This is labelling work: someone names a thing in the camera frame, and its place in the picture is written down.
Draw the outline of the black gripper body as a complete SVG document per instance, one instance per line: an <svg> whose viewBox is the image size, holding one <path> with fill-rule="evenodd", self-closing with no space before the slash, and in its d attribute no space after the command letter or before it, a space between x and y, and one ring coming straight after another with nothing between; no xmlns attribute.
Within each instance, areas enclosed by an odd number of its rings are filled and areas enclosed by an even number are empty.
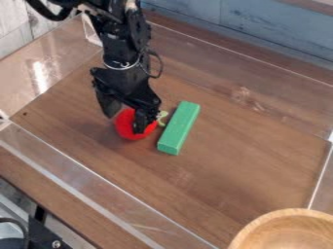
<svg viewBox="0 0 333 249"><path fill-rule="evenodd" d="M143 109L149 114L159 112L162 100L149 84L155 78L149 67L137 66L127 70L94 67L90 73L94 88L111 93L122 104L135 110Z"/></svg>

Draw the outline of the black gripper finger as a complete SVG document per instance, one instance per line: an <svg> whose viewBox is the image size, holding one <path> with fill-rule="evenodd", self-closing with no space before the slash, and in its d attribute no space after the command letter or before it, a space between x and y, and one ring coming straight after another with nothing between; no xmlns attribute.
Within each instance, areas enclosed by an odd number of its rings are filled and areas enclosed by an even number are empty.
<svg viewBox="0 0 333 249"><path fill-rule="evenodd" d="M149 114L143 109L137 109L134 111L133 132L143 134L155 120L154 115Z"/></svg>
<svg viewBox="0 0 333 249"><path fill-rule="evenodd" d="M110 119L119 111L122 103L111 93L95 89L98 102L105 116Z"/></svg>

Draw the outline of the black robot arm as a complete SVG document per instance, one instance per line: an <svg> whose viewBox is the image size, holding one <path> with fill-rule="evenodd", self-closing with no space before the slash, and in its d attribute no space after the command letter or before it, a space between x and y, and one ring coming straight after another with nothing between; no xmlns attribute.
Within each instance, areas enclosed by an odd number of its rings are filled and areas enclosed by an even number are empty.
<svg viewBox="0 0 333 249"><path fill-rule="evenodd" d="M151 25L141 0L48 0L60 7L52 12L40 0L26 0L30 7L52 21L64 20L72 9L84 6L94 31L103 45L102 68L90 70L102 111L113 117L122 105L134 109L133 132L141 134L157 120L162 100L150 80L162 76L151 71L158 53L150 48Z"/></svg>

